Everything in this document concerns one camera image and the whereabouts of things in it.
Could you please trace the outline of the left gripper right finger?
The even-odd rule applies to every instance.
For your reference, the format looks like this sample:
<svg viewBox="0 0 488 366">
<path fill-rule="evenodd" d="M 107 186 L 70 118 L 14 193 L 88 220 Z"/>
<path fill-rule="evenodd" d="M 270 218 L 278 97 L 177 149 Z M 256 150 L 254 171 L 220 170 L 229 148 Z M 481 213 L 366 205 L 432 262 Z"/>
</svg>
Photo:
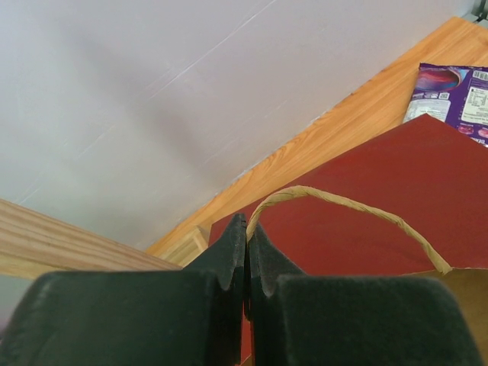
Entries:
<svg viewBox="0 0 488 366">
<path fill-rule="evenodd" d="M 452 292 L 412 276 L 311 276 L 257 227 L 249 241 L 257 365 L 481 365 Z"/>
</svg>

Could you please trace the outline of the red brown paper bag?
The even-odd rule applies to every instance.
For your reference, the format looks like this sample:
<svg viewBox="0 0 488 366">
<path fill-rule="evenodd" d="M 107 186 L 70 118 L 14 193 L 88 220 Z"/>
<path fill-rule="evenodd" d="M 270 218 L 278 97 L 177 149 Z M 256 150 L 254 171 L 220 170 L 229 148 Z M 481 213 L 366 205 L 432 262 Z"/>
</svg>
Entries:
<svg viewBox="0 0 488 366">
<path fill-rule="evenodd" d="M 487 150 L 428 116 L 299 177 L 297 184 L 403 218 L 451 266 L 439 273 L 397 225 L 315 197 L 264 210 L 272 244 L 311 276 L 433 278 L 454 295 L 487 363 Z"/>
</svg>

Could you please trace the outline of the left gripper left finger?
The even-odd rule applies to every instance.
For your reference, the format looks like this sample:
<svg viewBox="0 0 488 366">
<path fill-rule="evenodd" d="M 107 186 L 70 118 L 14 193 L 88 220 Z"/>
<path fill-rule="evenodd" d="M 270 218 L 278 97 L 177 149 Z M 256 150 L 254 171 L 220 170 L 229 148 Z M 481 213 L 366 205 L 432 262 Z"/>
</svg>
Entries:
<svg viewBox="0 0 488 366">
<path fill-rule="evenodd" d="M 17 305 L 3 365 L 237 365 L 246 220 L 176 271 L 54 271 Z"/>
</svg>

